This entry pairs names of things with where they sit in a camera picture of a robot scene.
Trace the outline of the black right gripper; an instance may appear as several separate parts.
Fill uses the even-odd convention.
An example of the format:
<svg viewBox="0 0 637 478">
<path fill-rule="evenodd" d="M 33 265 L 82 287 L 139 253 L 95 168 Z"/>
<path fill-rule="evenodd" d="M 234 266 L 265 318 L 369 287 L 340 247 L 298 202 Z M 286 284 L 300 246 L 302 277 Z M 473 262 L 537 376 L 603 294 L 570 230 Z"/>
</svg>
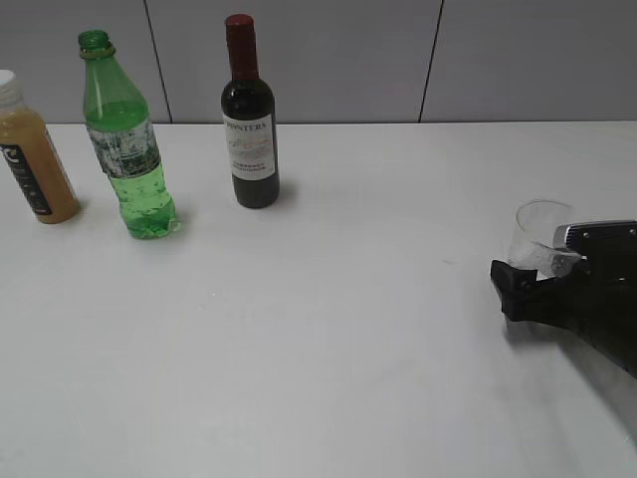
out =
<svg viewBox="0 0 637 478">
<path fill-rule="evenodd" d="M 490 277 L 502 312 L 576 333 L 614 364 L 636 374 L 636 222 L 563 224 L 553 234 L 545 275 L 493 260 Z"/>
</svg>

